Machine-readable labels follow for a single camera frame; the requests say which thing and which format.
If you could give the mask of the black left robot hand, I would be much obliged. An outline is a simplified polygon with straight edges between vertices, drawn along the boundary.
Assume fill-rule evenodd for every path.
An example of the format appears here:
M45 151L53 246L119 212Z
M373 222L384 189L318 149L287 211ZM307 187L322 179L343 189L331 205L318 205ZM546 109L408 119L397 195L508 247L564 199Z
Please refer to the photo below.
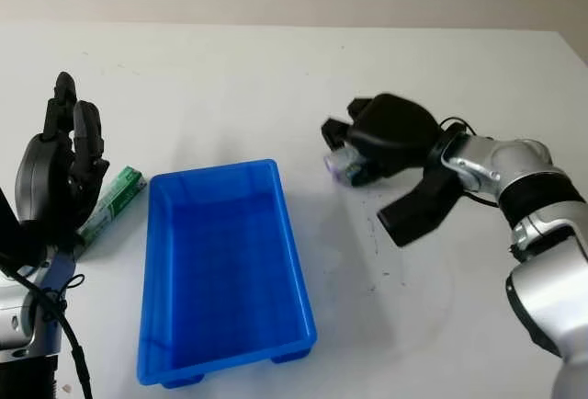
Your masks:
M75 247L94 210L109 161L97 106L77 98L74 79L57 76L42 132L29 141L15 184L17 215L45 245Z

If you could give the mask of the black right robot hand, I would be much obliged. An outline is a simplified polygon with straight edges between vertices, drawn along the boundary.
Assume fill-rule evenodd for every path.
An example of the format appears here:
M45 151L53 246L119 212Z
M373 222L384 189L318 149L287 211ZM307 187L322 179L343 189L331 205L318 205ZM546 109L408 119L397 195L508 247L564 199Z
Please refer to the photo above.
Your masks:
M330 149L327 169L353 188L424 166L442 133L426 108L390 93L356 97L347 113L349 123L329 118L321 134Z

